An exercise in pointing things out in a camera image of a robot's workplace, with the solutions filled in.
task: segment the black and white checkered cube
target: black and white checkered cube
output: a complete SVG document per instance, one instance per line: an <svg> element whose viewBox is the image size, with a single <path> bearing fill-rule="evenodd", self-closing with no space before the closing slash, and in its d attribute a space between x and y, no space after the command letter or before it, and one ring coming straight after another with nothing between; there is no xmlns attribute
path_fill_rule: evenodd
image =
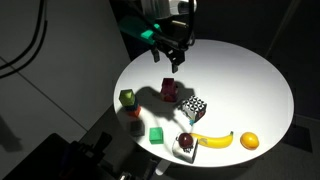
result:
<svg viewBox="0 0 320 180"><path fill-rule="evenodd" d="M206 113L207 103L196 96L191 96L188 100L182 101L181 110L190 119L190 124L196 123Z"/></svg>

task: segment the small green block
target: small green block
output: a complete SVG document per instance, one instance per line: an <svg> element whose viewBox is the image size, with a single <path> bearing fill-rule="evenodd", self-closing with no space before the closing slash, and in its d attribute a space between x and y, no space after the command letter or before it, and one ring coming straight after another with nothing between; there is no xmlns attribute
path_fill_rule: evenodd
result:
<svg viewBox="0 0 320 180"><path fill-rule="evenodd" d="M161 127L150 128L149 140L151 144L163 144L163 131Z"/></svg>
<svg viewBox="0 0 320 180"><path fill-rule="evenodd" d="M135 96L132 89L121 90L119 100L122 106L134 105Z"/></svg>

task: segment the toy fruit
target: toy fruit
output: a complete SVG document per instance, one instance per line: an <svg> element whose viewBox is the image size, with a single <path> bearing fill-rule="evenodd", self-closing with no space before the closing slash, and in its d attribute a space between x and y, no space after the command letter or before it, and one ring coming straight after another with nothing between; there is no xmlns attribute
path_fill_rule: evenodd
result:
<svg viewBox="0 0 320 180"><path fill-rule="evenodd" d="M189 133L181 133L178 141L181 148L190 148L193 145L193 138Z"/></svg>
<svg viewBox="0 0 320 180"><path fill-rule="evenodd" d="M196 137L200 145L210 148L225 148L228 147L233 141L233 131L224 137L207 137L195 133L190 133L190 135L192 137Z"/></svg>
<svg viewBox="0 0 320 180"><path fill-rule="evenodd" d="M240 138L243 147L249 150L255 150L259 146L259 139L257 135L252 132L245 132Z"/></svg>

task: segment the lemon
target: lemon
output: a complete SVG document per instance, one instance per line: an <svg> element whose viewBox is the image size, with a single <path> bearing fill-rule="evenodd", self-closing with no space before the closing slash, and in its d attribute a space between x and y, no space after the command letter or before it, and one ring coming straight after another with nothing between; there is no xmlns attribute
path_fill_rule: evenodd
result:
<svg viewBox="0 0 320 180"><path fill-rule="evenodd" d="M252 132L245 132L240 138L243 147L249 150L255 150L259 146L259 139L257 135Z"/></svg>

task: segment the table surface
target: table surface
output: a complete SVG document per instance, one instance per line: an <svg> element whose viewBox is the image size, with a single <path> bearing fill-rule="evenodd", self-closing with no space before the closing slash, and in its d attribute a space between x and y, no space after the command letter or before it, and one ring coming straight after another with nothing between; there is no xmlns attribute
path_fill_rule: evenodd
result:
<svg viewBox="0 0 320 180"><path fill-rule="evenodd" d="M154 63L146 52L129 64L114 91L114 108L122 127L129 133L129 117L119 101L120 91L132 89L142 110L145 136L132 137L147 151L168 161L197 167L222 167L249 161L275 146L287 132L293 117L292 92L282 74L267 60L245 48L213 40L197 40L186 52L186 61L175 74L161 53ZM177 109L179 103L159 98L163 78L174 78L178 102L196 95L207 103L206 114L193 126ZM149 128L162 127L164 144L149 142ZM193 164L173 156L172 145L179 132L222 137L234 132L232 144L223 149L198 146ZM260 141L256 150L240 143L245 132Z"/></svg>

